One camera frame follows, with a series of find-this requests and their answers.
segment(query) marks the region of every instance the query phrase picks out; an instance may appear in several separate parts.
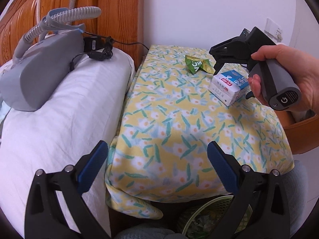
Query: red label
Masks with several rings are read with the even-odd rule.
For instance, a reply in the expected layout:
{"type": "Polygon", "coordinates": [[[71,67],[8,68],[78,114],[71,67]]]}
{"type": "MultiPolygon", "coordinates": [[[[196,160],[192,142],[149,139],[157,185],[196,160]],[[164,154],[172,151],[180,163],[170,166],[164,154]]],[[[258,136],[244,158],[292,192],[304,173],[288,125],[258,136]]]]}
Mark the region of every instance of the red label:
{"type": "Polygon", "coordinates": [[[232,83],[229,82],[227,79],[222,78],[221,80],[222,80],[225,84],[227,84],[228,86],[232,86],[232,83]]]}

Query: white bed sheet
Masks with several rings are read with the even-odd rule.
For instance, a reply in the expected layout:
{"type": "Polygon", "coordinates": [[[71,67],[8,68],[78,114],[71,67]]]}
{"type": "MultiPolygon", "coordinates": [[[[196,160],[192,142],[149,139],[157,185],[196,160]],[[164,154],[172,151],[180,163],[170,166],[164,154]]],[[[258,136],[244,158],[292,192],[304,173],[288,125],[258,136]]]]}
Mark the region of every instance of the white bed sheet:
{"type": "MultiPolygon", "coordinates": [[[[127,85],[134,71],[132,58],[119,49],[103,62],[87,56],[36,112],[11,110],[4,121],[0,146],[0,207],[13,227],[24,235],[24,215],[37,169],[61,171],[88,154],[100,140],[113,139],[127,85]]],[[[104,167],[83,198],[110,233],[104,167]]],[[[70,227],[77,227],[60,200],[70,227]]]]}

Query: flower pattern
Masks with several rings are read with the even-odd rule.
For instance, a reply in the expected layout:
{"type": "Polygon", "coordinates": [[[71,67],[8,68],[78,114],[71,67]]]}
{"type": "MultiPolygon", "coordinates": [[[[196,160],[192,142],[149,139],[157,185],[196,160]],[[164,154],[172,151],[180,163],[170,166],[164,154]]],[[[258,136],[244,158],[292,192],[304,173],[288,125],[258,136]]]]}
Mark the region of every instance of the flower pattern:
{"type": "MultiPolygon", "coordinates": [[[[185,202],[226,193],[207,158],[216,141],[254,171],[286,173],[293,157],[275,112],[256,99],[226,107],[208,91],[212,75],[192,75],[185,55],[215,60],[205,49],[153,45],[124,101],[123,118],[106,165],[106,203],[138,218],[159,219],[149,204],[185,202]]],[[[225,64],[222,71],[238,64],[225,64]]]]}

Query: headboard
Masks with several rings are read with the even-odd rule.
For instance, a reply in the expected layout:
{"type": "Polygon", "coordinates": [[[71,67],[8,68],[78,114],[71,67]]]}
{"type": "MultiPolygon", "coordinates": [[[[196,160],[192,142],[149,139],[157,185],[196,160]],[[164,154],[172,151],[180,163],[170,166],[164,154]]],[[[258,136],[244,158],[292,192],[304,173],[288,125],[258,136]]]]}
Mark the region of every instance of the headboard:
{"type": "MultiPolygon", "coordinates": [[[[41,0],[40,17],[49,10],[68,7],[69,0],[41,0]]],[[[36,24],[36,0],[14,0],[0,21],[0,66],[12,59],[14,49],[24,33],[36,24]]],[[[77,0],[75,7],[98,6],[102,14],[97,19],[83,20],[86,31],[124,42],[143,42],[143,0],[77,0]]],[[[129,54],[138,67],[143,56],[141,45],[114,44],[129,54]]]]}

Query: human hand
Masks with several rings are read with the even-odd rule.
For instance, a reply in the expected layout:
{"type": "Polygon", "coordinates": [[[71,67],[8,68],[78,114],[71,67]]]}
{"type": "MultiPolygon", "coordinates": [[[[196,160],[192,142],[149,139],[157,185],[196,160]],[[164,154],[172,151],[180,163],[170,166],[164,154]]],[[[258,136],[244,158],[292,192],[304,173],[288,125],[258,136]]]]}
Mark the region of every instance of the human hand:
{"type": "MultiPolygon", "coordinates": [[[[277,59],[290,73],[301,91],[299,104],[289,108],[290,111],[306,111],[312,109],[319,114],[319,60],[298,49],[285,45],[262,46],[251,58],[258,61],[277,59]]],[[[254,96],[266,106],[269,106],[261,94],[261,80],[255,74],[248,78],[254,96]]]]}

